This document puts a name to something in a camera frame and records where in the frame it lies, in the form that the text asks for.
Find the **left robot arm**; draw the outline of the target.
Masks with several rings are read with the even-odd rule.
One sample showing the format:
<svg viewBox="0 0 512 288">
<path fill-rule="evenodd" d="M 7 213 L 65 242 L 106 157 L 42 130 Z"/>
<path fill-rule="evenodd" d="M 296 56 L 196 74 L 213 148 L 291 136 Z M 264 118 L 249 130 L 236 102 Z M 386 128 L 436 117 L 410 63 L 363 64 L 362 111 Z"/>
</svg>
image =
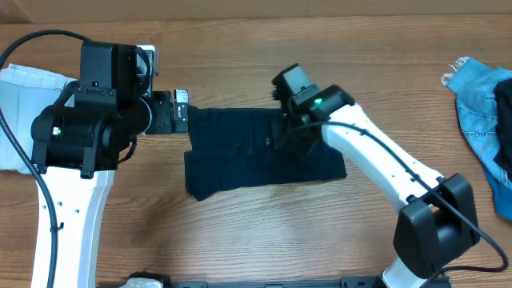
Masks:
<svg viewBox="0 0 512 288">
<path fill-rule="evenodd" d="M 79 80 L 35 118 L 32 162 L 44 185 L 32 286 L 95 286 L 116 169 L 139 137 L 176 131 L 171 93 L 153 89 L 157 63 L 152 45 L 85 42 Z"/>
</svg>

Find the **dark navy t-shirt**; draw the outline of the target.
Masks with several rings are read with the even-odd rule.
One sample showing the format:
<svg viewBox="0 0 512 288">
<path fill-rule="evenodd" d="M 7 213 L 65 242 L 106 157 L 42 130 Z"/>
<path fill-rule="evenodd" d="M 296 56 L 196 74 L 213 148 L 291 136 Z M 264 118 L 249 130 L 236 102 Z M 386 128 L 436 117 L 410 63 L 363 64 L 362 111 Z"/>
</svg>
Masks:
<svg viewBox="0 0 512 288">
<path fill-rule="evenodd" d="M 186 190 L 197 201 L 221 191 L 347 176 L 341 153 L 319 142 L 309 153 L 273 148 L 278 109 L 189 108 L 191 150 L 184 153 Z"/>
</svg>

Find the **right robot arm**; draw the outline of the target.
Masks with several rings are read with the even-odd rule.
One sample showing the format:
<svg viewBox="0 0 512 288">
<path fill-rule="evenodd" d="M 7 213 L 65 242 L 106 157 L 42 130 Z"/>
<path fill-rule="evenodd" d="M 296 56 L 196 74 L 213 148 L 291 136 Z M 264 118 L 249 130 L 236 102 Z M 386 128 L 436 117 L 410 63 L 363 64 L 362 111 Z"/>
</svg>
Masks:
<svg viewBox="0 0 512 288">
<path fill-rule="evenodd" d="M 298 64 L 272 84 L 282 109 L 270 127 L 272 147 L 305 155 L 324 143 L 348 157 L 396 209 L 398 257 L 376 287 L 430 287 L 442 268 L 479 242 L 473 189 L 462 175 L 446 178 L 410 156 L 347 92 L 318 88 Z"/>
</svg>

